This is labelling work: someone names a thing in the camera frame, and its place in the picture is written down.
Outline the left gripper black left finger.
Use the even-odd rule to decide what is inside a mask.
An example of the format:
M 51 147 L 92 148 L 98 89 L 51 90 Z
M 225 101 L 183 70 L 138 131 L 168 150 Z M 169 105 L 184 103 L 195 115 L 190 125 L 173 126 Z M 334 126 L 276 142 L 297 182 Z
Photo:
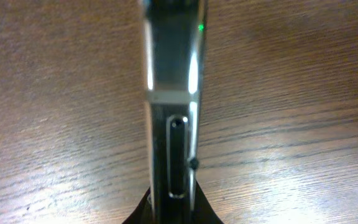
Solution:
M 147 189 L 138 206 L 122 224 L 153 224 L 150 189 Z

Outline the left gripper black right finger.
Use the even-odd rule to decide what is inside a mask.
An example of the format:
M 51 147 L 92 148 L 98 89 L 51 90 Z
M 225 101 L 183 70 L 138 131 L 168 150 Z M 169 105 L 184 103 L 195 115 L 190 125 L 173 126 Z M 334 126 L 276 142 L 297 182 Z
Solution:
M 194 224 L 223 224 L 208 202 L 199 183 L 196 183 Z

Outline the black Galaxy flip phone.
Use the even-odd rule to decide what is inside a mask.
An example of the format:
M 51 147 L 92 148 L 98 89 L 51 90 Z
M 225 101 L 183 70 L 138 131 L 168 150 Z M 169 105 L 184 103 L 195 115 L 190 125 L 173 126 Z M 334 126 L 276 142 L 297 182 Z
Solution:
M 152 218 L 190 223 L 208 3 L 141 1 L 140 7 Z

